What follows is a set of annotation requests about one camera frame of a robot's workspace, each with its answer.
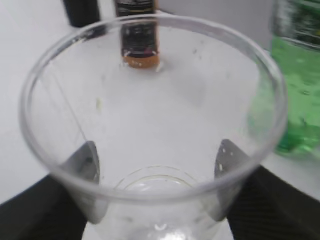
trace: cup rim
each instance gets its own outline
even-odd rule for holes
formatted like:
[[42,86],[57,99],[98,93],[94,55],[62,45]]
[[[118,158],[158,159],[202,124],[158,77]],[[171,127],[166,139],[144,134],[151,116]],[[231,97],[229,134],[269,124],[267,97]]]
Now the cup rim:
[[[73,40],[77,39],[79,36],[87,33],[89,30],[92,30],[96,27],[108,26],[113,24],[122,25],[137,20],[145,21],[146,19],[148,20],[151,18],[172,20],[178,19],[181,21],[186,21],[186,23],[196,22],[198,24],[223,30],[231,35],[240,38],[244,43],[248,44],[248,46],[250,46],[250,48],[254,50],[257,57],[266,66],[266,71],[270,75],[270,80],[273,81],[277,86],[275,88],[275,121],[273,123],[272,128],[269,131],[268,141],[265,141],[262,147],[259,148],[251,156],[251,158],[254,159],[254,161],[250,161],[250,163],[242,165],[232,173],[222,176],[221,178],[215,179],[213,182],[206,182],[203,184],[199,184],[194,188],[190,188],[187,190],[184,189],[181,191],[172,192],[170,194],[144,194],[128,192],[125,190],[118,189],[115,190],[111,187],[96,185],[92,182],[83,180],[79,177],[67,173],[61,167],[54,164],[54,159],[41,147],[41,144],[38,142],[36,136],[33,133],[32,126],[30,124],[32,118],[30,112],[28,111],[29,102],[33,94],[33,89],[36,86],[37,81],[39,80],[38,78],[40,73],[43,71],[43,69],[45,69],[45,67],[50,63],[52,59],[54,59],[65,49],[70,47],[74,43]],[[284,77],[279,67],[268,55],[268,53],[265,52],[265,50],[262,49],[253,40],[232,28],[204,19],[177,15],[148,14],[118,17],[94,23],[67,35],[66,37],[58,41],[55,45],[53,45],[49,50],[47,50],[35,64],[31,72],[29,73],[26,82],[24,83],[19,103],[19,123],[24,140],[26,141],[28,147],[31,149],[32,153],[38,158],[40,162],[42,162],[50,170],[50,174],[52,174],[58,181],[62,182],[67,187],[93,195],[97,198],[107,199],[109,201],[117,200],[125,202],[136,202],[139,204],[163,204],[167,202],[171,203],[176,201],[182,201],[197,197],[199,195],[212,194],[212,192],[223,189],[226,186],[229,186],[242,180],[244,176],[248,176],[259,166],[260,162],[274,149],[274,147],[278,143],[287,124],[287,112],[288,99]]]

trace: green bottle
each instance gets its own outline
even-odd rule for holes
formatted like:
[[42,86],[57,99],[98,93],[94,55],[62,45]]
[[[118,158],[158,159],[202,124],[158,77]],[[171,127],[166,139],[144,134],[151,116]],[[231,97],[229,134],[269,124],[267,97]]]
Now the green bottle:
[[320,145],[320,0],[277,0],[272,57],[288,91],[288,124],[276,149],[299,156]]

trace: white surface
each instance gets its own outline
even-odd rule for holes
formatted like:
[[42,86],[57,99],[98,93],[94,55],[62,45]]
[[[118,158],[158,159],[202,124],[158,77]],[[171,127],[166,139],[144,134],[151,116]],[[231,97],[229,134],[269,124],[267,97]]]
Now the white surface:
[[163,11],[227,25],[252,38],[263,48],[270,47],[269,19],[274,0],[158,1],[159,8]]
[[[113,17],[110,0],[102,15]],[[74,31],[60,0],[0,0],[0,203],[48,174],[30,153],[19,129],[18,102],[22,85],[40,56]]]
[[[229,227],[229,223],[227,220],[224,220],[221,223],[221,227],[218,230],[215,237],[213,238],[213,240],[233,240],[233,239],[234,238],[233,238],[231,229]],[[94,226],[88,223],[83,233],[83,240],[102,240],[102,239],[95,231]]]

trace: white table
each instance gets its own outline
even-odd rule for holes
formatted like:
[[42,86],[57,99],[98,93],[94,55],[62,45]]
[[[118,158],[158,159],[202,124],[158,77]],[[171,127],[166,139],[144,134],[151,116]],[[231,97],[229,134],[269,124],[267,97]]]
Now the white table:
[[[102,17],[114,16],[112,0],[101,0]],[[26,76],[52,44],[75,29],[60,0],[0,0],[0,204],[48,174],[24,143],[18,123],[19,95]],[[270,157],[264,166],[294,187],[320,200],[320,162]],[[217,239],[232,239],[228,223]],[[94,239],[88,229],[85,236]]]

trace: black object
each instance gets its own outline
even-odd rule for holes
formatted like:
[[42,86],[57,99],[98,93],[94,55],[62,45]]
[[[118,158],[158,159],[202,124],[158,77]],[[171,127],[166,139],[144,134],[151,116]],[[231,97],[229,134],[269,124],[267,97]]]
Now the black object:
[[86,225],[68,192],[50,176],[0,206],[1,240],[81,240]]
[[[248,163],[250,161],[250,157],[238,148],[238,146],[236,146],[232,141],[225,139],[221,142],[216,156],[214,178],[218,179],[224,175],[230,174],[244,163]],[[235,184],[226,185],[226,188],[218,191],[218,207],[215,207],[213,212],[210,214],[216,222],[221,222],[226,218],[226,214],[230,211],[230,207],[241,191],[243,184],[244,180],[241,179]]]
[[82,28],[101,20],[98,0],[63,0],[71,26]]
[[[87,141],[61,166],[69,174],[83,180],[95,183],[100,182],[100,162],[96,145],[93,141]],[[84,212],[92,224],[99,224],[108,210],[108,203],[97,200],[90,194],[69,189],[73,199]]]
[[228,221],[235,240],[320,240],[320,202],[260,167]]
[[124,24],[121,29],[121,54],[123,57],[145,59],[158,54],[157,24]]

